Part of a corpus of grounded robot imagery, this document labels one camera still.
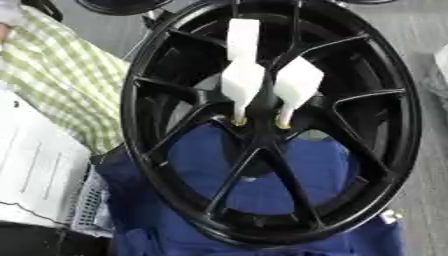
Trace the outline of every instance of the white cloth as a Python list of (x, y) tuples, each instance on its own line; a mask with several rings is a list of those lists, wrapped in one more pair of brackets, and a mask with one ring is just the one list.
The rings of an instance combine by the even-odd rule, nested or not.
[(0, 23), (9, 26), (20, 25), (23, 21), (19, 0), (0, 0)]

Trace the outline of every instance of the white paper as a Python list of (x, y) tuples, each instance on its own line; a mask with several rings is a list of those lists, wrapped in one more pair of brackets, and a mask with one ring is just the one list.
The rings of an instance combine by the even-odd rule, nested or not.
[[(90, 152), (10, 91), (0, 90), (0, 201), (66, 222)], [(56, 226), (0, 204), (0, 220)]]

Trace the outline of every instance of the black wheel rim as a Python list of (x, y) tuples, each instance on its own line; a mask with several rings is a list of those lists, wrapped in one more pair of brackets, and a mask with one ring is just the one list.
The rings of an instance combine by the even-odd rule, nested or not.
[[(272, 76), (266, 76), (263, 88), (272, 86), (270, 77), (297, 55), (326, 72), (322, 95), (296, 111), (292, 129), (267, 127), (266, 116), (275, 118), (275, 103), (254, 107), (252, 125), (236, 128), (230, 122), (232, 104), (219, 90), (194, 88), (228, 64), (224, 35), (232, 16), (265, 24), (258, 60)], [(192, 65), (192, 58), (201, 64)], [(193, 108), (167, 132), (179, 101)], [(387, 136), (377, 152), (373, 144), (384, 122)], [(186, 185), (167, 157), (170, 146), (204, 123), (221, 128), (241, 147), (231, 175), (211, 200)], [(137, 54), (123, 89), (122, 127), (133, 159), (172, 208), (218, 240), (258, 247), (324, 239), (376, 216), (410, 174), (421, 133), (415, 86), (396, 52), (367, 22), (326, 1), (248, 0), (238, 8), (231, 2), (203, 1), (187, 7), (160, 25)], [(346, 188), (318, 206), (308, 202), (281, 152), (282, 145), (312, 128), (339, 141), (359, 162)], [(268, 140), (257, 139), (260, 130), (269, 134)], [(266, 159), (290, 192), (292, 213), (226, 208), (226, 198), (255, 155)]]

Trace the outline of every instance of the wheel spoke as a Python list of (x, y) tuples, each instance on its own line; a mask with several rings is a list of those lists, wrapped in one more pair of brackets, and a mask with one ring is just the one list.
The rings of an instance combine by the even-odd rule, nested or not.
[(301, 31), (301, 11), (303, 6), (303, 0), (296, 0), (294, 3), (294, 16), (292, 23), (292, 47), (295, 47), (302, 41)]
[(239, 15), (239, 5), (240, 5), (240, 0), (231, 0), (232, 1), (232, 16), (233, 18), (238, 18)]
[(339, 96), (336, 100), (334, 100), (335, 105), (342, 104), (349, 101), (362, 100), (362, 99), (370, 99), (370, 98), (378, 98), (378, 97), (390, 97), (396, 96), (401, 97), (406, 93), (404, 88), (399, 89), (383, 89), (372, 92), (365, 93), (353, 93), (344, 96)]
[(222, 116), (222, 117), (213, 117), (210, 119), (210, 122), (212, 125), (221, 128), (221, 130), (224, 130), (225, 133), (227, 133), (232, 139), (236, 141), (241, 141), (241, 136), (235, 131), (234, 126), (230, 123), (228, 118)]
[(203, 99), (210, 91), (195, 89), (188, 86), (174, 84), (168, 81), (160, 79), (146, 78), (136, 76), (134, 78), (135, 84), (138, 86), (142, 95), (150, 96), (151, 94), (166, 94), (173, 98), (185, 101), (191, 105), (197, 104)]
[(311, 205), (308, 196), (297, 181), (293, 170), (289, 167), (278, 146), (274, 144), (265, 152), (267, 163), (273, 168), (274, 173), (279, 177), (294, 201), (294, 216), (298, 218), (299, 222), (308, 223), (310, 226), (321, 226), (322, 221), (319, 215)]
[(196, 35), (177, 29), (171, 29), (168, 33), (174, 39), (173, 46), (175, 48), (197, 47), (197, 49), (201, 51), (211, 49), (218, 50), (223, 53), (225, 53), (225, 49), (227, 48), (226, 43), (220, 39)]
[(309, 57), (312, 61), (323, 59), (335, 52), (350, 49), (353, 44), (366, 41), (370, 37), (366, 34), (339, 38), (336, 40), (321, 43), (302, 51), (301, 56)]
[(332, 112), (326, 119), (319, 129), (345, 146), (363, 164), (363, 168), (360, 168), (363, 178), (377, 181), (391, 174), (388, 167), (339, 113)]
[(312, 115), (312, 112), (310, 112), (310, 110), (296, 110), (291, 120), (291, 128), (285, 131), (286, 142), (291, 141), (303, 132), (312, 129), (314, 122), (315, 117)]
[(244, 172), (244, 169), (252, 161), (252, 159), (254, 159), (258, 152), (259, 149), (257, 148), (248, 148), (243, 152), (243, 154), (241, 154), (239, 159), (233, 165), (230, 175), (226, 178), (224, 183), (210, 200), (210, 203), (205, 209), (205, 213), (207, 215), (213, 216), (214, 213), (222, 210), (225, 207), (225, 203), (228, 196), (230, 195), (230, 192), (238, 183), (240, 177)]
[(212, 115), (211, 107), (211, 104), (194, 107), (150, 151), (145, 153), (144, 156), (151, 158), (165, 155), (180, 137), (210, 119)]
[(275, 74), (288, 63), (293, 61), (297, 56), (299, 56), (300, 52), (301, 50), (299, 48), (292, 47), (282, 55), (275, 58), (274, 61), (272, 61), (271, 66), (269, 67), (271, 74), (275, 77)]

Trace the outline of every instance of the rim lip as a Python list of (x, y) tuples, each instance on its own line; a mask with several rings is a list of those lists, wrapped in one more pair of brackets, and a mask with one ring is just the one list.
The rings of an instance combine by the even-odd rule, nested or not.
[(409, 136), (410, 139), (407, 141), (407, 147), (405, 147), (407, 152), (407, 154), (405, 155), (406, 159), (399, 159), (400, 170), (398, 170), (397, 172), (402, 173), (399, 176), (400, 180), (394, 181), (391, 185), (385, 187), (384, 192), (377, 197), (377, 200), (371, 202), (364, 208), (363, 211), (359, 211), (357, 212), (357, 214), (352, 215), (351, 218), (347, 218), (346, 220), (338, 222), (337, 225), (326, 226), (325, 229), (319, 232), (309, 231), (306, 233), (297, 233), (291, 237), (288, 237), (288, 239), (285, 239), (284, 236), (278, 238), (278, 234), (257, 236), (250, 233), (236, 233), (235, 230), (231, 230), (229, 228), (219, 228), (216, 226), (216, 223), (211, 224), (207, 219), (202, 218), (202, 216), (197, 216), (194, 211), (187, 209), (188, 207), (184, 207), (184, 205), (182, 205), (182, 202), (173, 203), (169, 199), (173, 197), (172, 192), (164, 187), (163, 182), (157, 180), (157, 177), (155, 177), (155, 174), (151, 171), (152, 168), (147, 165), (148, 162), (145, 161), (145, 159), (143, 159), (143, 157), (141, 156), (142, 152), (139, 145), (139, 132), (137, 131), (135, 115), (136, 112), (134, 102), (136, 99), (136, 91), (134, 90), (134, 86), (132, 85), (133, 76), (138, 73), (135, 72), (136, 70), (142, 71), (144, 67), (146, 67), (146, 64), (149, 62), (148, 56), (151, 56), (155, 53), (152, 48), (158, 48), (157, 45), (160, 45), (164, 42), (166, 36), (164, 36), (163, 33), (165, 33), (168, 28), (183, 25), (189, 20), (192, 20), (210, 10), (222, 7), (227, 4), (228, 3), (226, 2), (218, 2), (216, 0), (203, 0), (201, 2), (188, 6), (187, 8), (181, 10), (172, 18), (158, 26), (153, 32), (151, 38), (147, 40), (141, 47), (141, 50), (138, 52), (135, 61), (132, 63), (129, 69), (128, 76), (123, 87), (121, 99), (122, 129), (126, 147), (132, 159), (137, 163), (137, 166), (141, 171), (143, 171), (150, 183), (156, 188), (158, 193), (162, 196), (162, 198), (164, 198), (164, 200), (170, 207), (172, 207), (176, 212), (180, 213), (182, 217), (189, 221), (193, 226), (197, 227), (201, 232), (205, 232), (207, 235), (215, 239), (234, 245), (272, 248), (280, 245), (311, 242), (327, 238), (335, 233), (356, 228), (359, 225), (367, 222), (371, 218), (375, 217), (378, 213), (380, 213), (384, 210), (384, 208), (387, 207), (392, 198), (401, 189), (403, 183), (407, 180), (409, 174), (411, 173), (412, 167), (414, 166), (415, 160), (417, 158), (421, 137), (421, 110), (417, 91), (412, 77), (399, 55), (386, 41), (386, 39), (375, 28), (372, 27), (372, 25), (364, 21), (353, 12), (325, 1), (313, 1), (313, 5), (324, 5), (326, 8), (333, 8), (339, 14), (332, 15), (344, 15), (346, 19), (353, 21), (354, 25), (352, 25), (351, 27), (361, 27), (365, 32), (367, 32), (369, 36), (371, 36), (371, 40), (373, 40), (376, 45), (380, 47), (382, 55), (384, 55), (381, 57), (381, 59), (383, 61), (390, 62), (389, 66), (393, 65), (394, 71), (397, 73), (398, 78), (404, 85), (403, 87), (406, 89), (408, 108), (405, 110), (410, 111), (408, 129), (412, 132)]
[(92, 3), (88, 0), (76, 0), (76, 2), (81, 5), (82, 7), (86, 8), (87, 10), (91, 12), (96, 12), (104, 15), (110, 15), (110, 16), (129, 16), (129, 15), (136, 15), (145, 13), (157, 8), (161, 8), (169, 3), (171, 3), (173, 0), (162, 0), (159, 3), (154, 3), (148, 1), (147, 3), (140, 3), (140, 4), (134, 4), (126, 7), (121, 7), (119, 10), (117, 8), (108, 8), (101, 5), (97, 5), (95, 3)]

